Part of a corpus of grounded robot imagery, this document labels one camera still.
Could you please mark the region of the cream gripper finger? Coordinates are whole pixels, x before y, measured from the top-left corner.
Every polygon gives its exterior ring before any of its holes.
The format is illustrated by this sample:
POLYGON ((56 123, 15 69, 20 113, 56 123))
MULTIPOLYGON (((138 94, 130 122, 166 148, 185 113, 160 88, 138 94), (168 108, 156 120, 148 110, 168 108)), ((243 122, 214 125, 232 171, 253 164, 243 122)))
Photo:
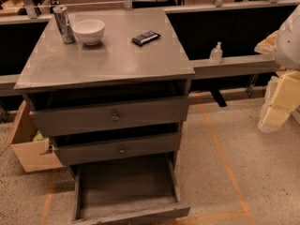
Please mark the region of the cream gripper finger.
POLYGON ((268 82, 258 129, 265 133, 280 129, 300 106, 300 72, 291 71, 268 82))

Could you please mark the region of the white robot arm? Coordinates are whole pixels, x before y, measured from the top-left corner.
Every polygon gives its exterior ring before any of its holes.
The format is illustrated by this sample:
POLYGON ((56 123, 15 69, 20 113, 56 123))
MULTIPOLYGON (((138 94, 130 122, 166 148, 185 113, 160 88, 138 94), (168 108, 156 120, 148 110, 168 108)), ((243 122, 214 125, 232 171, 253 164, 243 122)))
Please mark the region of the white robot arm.
POLYGON ((257 53, 274 54, 285 73, 267 84, 258 128, 270 133, 280 129, 300 106, 300 6, 279 29, 258 43, 257 53))

